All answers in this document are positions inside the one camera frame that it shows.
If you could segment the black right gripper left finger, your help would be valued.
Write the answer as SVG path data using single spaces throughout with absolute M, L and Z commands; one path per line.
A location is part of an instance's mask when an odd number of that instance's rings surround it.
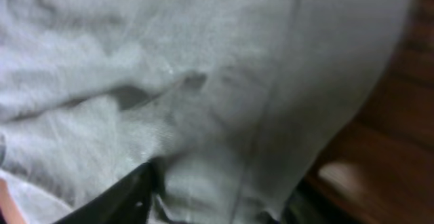
M 153 196 L 160 185 L 156 163 L 143 163 L 55 224 L 147 224 Z

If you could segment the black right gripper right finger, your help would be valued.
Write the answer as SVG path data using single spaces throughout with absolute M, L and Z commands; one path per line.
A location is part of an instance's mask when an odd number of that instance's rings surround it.
M 303 180 L 288 198 L 279 222 L 281 224 L 353 224 L 353 218 Z

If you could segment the dark grey shorts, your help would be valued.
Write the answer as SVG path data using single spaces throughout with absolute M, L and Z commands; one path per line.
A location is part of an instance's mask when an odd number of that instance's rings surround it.
M 151 221 L 278 218 L 412 0 L 1 0 L 1 179 L 53 223 L 141 163 Z

